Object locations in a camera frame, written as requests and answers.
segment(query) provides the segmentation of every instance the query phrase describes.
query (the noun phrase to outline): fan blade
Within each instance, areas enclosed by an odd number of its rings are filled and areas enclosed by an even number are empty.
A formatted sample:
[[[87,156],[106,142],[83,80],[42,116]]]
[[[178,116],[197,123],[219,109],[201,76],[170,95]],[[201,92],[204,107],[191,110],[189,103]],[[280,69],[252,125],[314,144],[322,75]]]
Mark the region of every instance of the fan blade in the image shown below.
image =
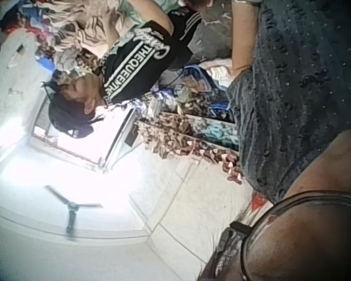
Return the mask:
[[[55,191],[55,189],[52,186],[45,186],[45,188],[51,192],[53,195],[55,195],[62,203],[65,205],[69,203],[69,200],[67,200],[64,196],[62,196],[60,193]]]
[[[74,236],[74,224],[75,224],[76,216],[77,216],[76,212],[69,211],[69,222],[68,222],[68,226],[66,227],[66,234],[69,237]]]
[[[78,207],[83,208],[102,208],[103,206],[101,204],[77,204]]]

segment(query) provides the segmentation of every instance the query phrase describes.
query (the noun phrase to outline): dark gray fabric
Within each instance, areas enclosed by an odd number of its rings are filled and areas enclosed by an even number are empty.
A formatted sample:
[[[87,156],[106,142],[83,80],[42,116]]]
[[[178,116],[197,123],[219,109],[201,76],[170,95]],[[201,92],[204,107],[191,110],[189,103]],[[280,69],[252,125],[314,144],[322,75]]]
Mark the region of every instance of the dark gray fabric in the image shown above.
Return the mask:
[[[347,2],[264,0],[252,68],[228,89],[244,175],[273,203],[351,129]]]

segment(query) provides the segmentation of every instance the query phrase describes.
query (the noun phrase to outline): window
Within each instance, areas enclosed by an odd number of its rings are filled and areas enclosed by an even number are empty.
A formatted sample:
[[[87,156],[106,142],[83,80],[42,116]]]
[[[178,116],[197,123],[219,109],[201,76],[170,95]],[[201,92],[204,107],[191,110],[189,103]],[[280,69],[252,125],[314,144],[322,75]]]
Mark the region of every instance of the window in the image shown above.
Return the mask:
[[[33,137],[44,143],[69,153],[95,165],[105,161],[110,152],[113,141],[120,133],[122,125],[132,113],[130,108],[122,110],[116,108],[106,114],[104,121],[93,124],[95,132],[83,139],[73,139],[57,131],[48,117],[49,100],[46,99],[36,118]]]

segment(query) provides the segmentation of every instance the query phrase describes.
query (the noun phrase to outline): ceiling fan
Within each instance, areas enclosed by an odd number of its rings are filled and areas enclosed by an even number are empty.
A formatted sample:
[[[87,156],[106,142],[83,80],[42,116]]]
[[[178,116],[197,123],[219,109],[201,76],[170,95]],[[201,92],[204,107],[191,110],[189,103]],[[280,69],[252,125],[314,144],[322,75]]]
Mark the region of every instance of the ceiling fan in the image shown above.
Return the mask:
[[[77,216],[77,211],[80,208],[102,208],[101,204],[77,204],[70,200],[67,200],[64,196],[62,196],[58,191],[56,191],[52,186],[45,186],[45,188],[55,195],[62,203],[64,203],[68,210],[69,210],[69,221],[68,225],[66,226],[66,238],[71,241],[75,241],[74,236],[74,225],[75,225],[75,218]]]

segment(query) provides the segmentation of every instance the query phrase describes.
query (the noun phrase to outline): glasses lens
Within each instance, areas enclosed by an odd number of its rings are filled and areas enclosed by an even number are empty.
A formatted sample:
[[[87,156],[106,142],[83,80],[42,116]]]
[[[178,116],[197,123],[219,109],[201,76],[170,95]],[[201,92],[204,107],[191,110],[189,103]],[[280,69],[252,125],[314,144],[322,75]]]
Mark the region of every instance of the glasses lens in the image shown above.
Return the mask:
[[[248,278],[335,280],[351,273],[351,200],[304,197],[274,207],[243,250]]]

